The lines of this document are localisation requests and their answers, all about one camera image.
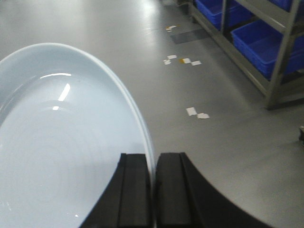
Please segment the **paper scrap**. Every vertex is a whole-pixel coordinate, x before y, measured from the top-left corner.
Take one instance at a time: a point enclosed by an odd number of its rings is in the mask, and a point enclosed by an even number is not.
[[[182,60],[184,61],[185,64],[191,63],[191,60],[189,58],[183,58]]]
[[[171,55],[171,56],[167,56],[167,57],[168,57],[168,59],[177,58],[177,56],[176,56],[176,55]]]
[[[169,59],[166,59],[163,61],[165,65],[169,65],[171,63],[171,61]]]
[[[201,62],[200,61],[194,61],[194,62],[191,62],[191,65],[192,66],[196,66],[196,65],[200,65]]]
[[[177,25],[167,26],[167,27],[166,27],[166,30],[167,30],[167,31],[169,31],[169,30],[172,31],[172,29],[173,29],[173,28],[176,28],[176,27],[177,27]]]
[[[192,115],[197,115],[198,113],[196,112],[195,108],[194,107],[191,107],[191,108],[186,108],[187,110],[187,113],[189,116],[192,116]]]
[[[208,119],[210,116],[206,113],[200,113],[198,114],[198,119]]]

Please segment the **shelf post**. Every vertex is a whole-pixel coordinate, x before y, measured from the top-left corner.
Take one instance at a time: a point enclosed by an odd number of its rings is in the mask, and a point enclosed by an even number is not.
[[[283,33],[280,50],[275,63],[274,71],[271,75],[270,85],[266,94],[266,108],[273,107],[279,98],[279,89],[284,76],[285,69],[288,65],[290,54],[294,47],[295,36],[292,36],[295,18],[301,0],[293,0],[287,27]]]
[[[222,18],[221,18],[221,24],[220,24],[220,32],[223,35],[226,28],[228,27],[228,20],[229,20],[229,7],[231,4],[231,0],[223,0],[222,5]]]
[[[196,20],[193,16],[193,6],[194,6],[194,0],[189,0],[188,13],[190,15],[190,19],[191,19],[192,23],[196,23]]]

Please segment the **metal shelf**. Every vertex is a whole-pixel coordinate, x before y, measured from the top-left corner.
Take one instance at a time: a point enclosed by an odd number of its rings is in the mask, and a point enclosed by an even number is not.
[[[268,0],[236,0],[267,24],[284,33],[288,25],[289,13]]]
[[[192,17],[212,36],[217,44],[236,63],[236,65],[249,77],[256,87],[266,95],[269,82],[264,76],[218,31],[199,10],[190,5]]]
[[[265,95],[266,108],[274,107],[283,96],[304,91],[304,77],[282,84],[284,72],[292,52],[295,38],[304,33],[303,22],[295,23],[298,7],[301,0],[294,0],[290,12],[287,12],[268,0],[236,0],[270,26],[283,33],[280,50],[271,81],[264,76],[231,44],[226,37],[225,21],[227,20],[227,5],[230,0],[223,0],[223,14],[221,31],[218,31],[209,20],[190,1],[191,17],[196,20],[235,62],[235,64],[248,76],[254,85]]]

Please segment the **dark floor patch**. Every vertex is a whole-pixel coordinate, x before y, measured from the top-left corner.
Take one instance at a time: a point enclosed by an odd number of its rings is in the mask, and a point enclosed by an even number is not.
[[[204,29],[198,29],[191,32],[184,32],[177,35],[171,35],[175,44],[187,43],[198,39],[209,38],[209,34]]]

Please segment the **white paper piece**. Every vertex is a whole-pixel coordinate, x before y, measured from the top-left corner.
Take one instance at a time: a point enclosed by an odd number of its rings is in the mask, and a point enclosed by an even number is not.
[[[194,61],[194,62],[191,62],[191,65],[192,65],[192,66],[196,66],[196,65],[199,65],[199,64],[201,64],[201,62],[200,62],[200,61]]]
[[[191,60],[189,58],[183,58],[182,60],[184,61],[184,63],[191,63]]]
[[[208,119],[210,116],[206,113],[200,113],[198,114],[198,119]]]
[[[163,61],[165,65],[169,65],[171,63],[171,61],[169,59],[166,59]]]
[[[192,108],[186,108],[186,110],[187,110],[187,113],[188,113],[189,116],[197,115],[197,112],[196,112],[196,110],[195,110],[194,107],[192,107]]]
[[[177,58],[177,56],[176,56],[176,55],[171,55],[171,56],[167,56],[167,57],[168,57],[168,59]]]

